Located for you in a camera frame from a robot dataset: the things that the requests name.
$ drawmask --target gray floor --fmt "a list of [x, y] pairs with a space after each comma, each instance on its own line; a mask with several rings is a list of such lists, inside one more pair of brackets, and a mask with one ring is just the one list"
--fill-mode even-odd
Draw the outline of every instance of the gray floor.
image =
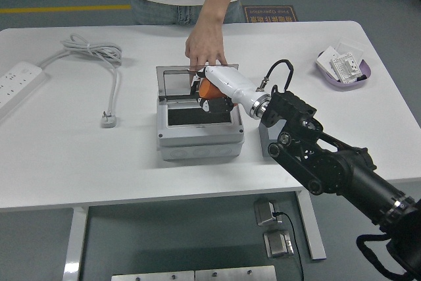
[[[128, 0], [0, 0], [0, 7], [127, 3]], [[293, 5], [300, 21], [360, 23], [421, 123], [420, 0], [243, 0], [243, 4]], [[0, 14], [0, 30], [132, 23], [130, 11]], [[417, 159], [415, 153], [408, 155]], [[420, 182], [396, 186], [416, 199], [421, 197]], [[359, 234], [378, 230], [344, 199], [334, 195], [312, 197], [328, 256], [325, 261], [314, 262], [304, 243], [293, 195], [273, 193], [268, 197], [278, 201], [295, 223], [305, 280], [384, 280], [355, 247]], [[118, 273], [273, 264], [278, 280], [299, 280], [296, 256], [277, 261], [266, 259], [263, 230], [254, 222], [253, 202], [258, 198], [250, 195], [91, 208], [82, 279], [109, 280], [111, 274]], [[60, 280], [71, 218], [70, 209], [0, 213], [0, 280]], [[400, 271], [379, 246], [378, 253], [389, 267]]]

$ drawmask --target cable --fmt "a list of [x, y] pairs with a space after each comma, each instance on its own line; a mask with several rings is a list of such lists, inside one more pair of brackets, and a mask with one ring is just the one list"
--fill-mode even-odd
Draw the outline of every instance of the cable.
[[291, 227], [292, 227], [292, 234], [294, 235], [294, 242], [295, 242], [295, 247], [297, 248], [297, 253], [298, 253], [298, 259], [300, 262], [300, 269], [301, 269], [301, 281], [304, 281], [304, 268], [303, 268], [303, 262], [301, 260], [301, 255], [300, 255], [300, 249], [298, 248], [298, 243], [297, 243], [297, 238], [295, 237], [295, 229], [294, 229], [294, 224], [292, 223], [291, 218], [289, 217], [289, 215], [287, 213], [284, 212], [273, 212], [272, 215], [274, 217], [277, 217], [279, 215], [285, 215], [288, 220], [289, 223], [291, 223]]
[[89, 43], [86, 39], [78, 34], [71, 34], [70, 39], [61, 41], [64, 49], [55, 53], [54, 55], [39, 62], [37, 66], [44, 68], [49, 63], [71, 53], [80, 53], [83, 55], [97, 57], [105, 62], [105, 64], [112, 70], [112, 88], [109, 97], [109, 104], [107, 111], [103, 112], [101, 119], [101, 126], [104, 128], [112, 128], [116, 126], [116, 117], [113, 114], [114, 95], [117, 86], [117, 67], [122, 64], [122, 49], [113, 43]]
[[357, 247], [361, 251], [361, 253], [366, 257], [366, 259], [376, 268], [378, 272], [380, 272], [386, 278], [393, 280], [393, 281], [411, 281], [414, 278], [409, 273], [404, 274], [396, 274], [393, 272], [388, 271], [379, 261], [376, 254], [367, 247], [365, 242], [380, 242], [385, 240], [390, 240], [391, 236], [388, 234], [383, 235], [361, 235], [357, 238]]
[[262, 82], [260, 83], [260, 86], [256, 89], [256, 91], [264, 91], [264, 87], [266, 87], [269, 81], [269, 76], [271, 75], [272, 71], [275, 69], [275, 67], [277, 67], [279, 64], [282, 64], [282, 63], [285, 63], [289, 69], [287, 82], [285, 83], [285, 87], [284, 87], [284, 91], [287, 91], [289, 84], [291, 83], [292, 75], [294, 74], [294, 66], [287, 59], [280, 59], [276, 63], [274, 63], [272, 67], [270, 67], [268, 73], [263, 78]]

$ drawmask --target power outlet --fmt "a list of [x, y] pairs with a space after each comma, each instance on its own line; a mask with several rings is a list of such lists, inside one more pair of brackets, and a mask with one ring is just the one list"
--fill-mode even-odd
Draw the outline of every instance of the power outlet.
[[42, 69], [27, 62], [19, 62], [0, 77], [0, 120], [44, 79]]

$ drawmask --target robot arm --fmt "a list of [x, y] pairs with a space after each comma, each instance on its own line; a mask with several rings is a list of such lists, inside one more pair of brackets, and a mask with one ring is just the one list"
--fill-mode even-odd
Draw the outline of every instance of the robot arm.
[[[260, 118], [266, 127], [275, 125], [280, 119], [286, 120], [277, 142], [268, 147], [270, 156], [312, 194], [342, 195], [373, 224], [380, 225], [385, 233], [383, 236], [360, 236], [357, 245], [384, 276], [391, 280], [415, 278], [421, 281], [421, 200], [415, 203], [413, 198], [406, 197], [377, 175], [367, 148], [351, 147], [325, 134], [322, 125], [313, 117], [316, 109], [286, 91], [287, 85], [283, 93], [274, 86], [268, 95], [259, 88], [256, 91], [253, 83], [235, 68], [207, 66], [203, 73], [202, 77], [223, 93], [219, 98], [230, 106], [234, 103], [243, 105], [249, 116]], [[202, 93], [199, 104], [211, 104], [212, 99], [207, 96]], [[322, 149], [318, 140], [333, 145], [337, 151]], [[401, 276], [387, 271], [364, 245], [365, 241], [371, 240], [390, 240], [387, 250], [407, 273]]]

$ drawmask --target black robotic arm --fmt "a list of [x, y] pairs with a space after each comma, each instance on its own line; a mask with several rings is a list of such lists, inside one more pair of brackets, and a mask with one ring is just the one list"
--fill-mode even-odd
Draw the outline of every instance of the black robotic arm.
[[[342, 195], [373, 224], [380, 225], [384, 235], [360, 236], [357, 245], [384, 276], [421, 281], [421, 200], [415, 203], [377, 175], [367, 148], [351, 147], [323, 133], [322, 125], [313, 118], [315, 113], [315, 108], [290, 91], [281, 93], [274, 86], [261, 122], [268, 128], [280, 119], [286, 122], [277, 142], [268, 147], [270, 156], [312, 194]], [[318, 140], [337, 151], [322, 149]], [[364, 244], [372, 240], [390, 240], [387, 250], [407, 273], [386, 270]]]

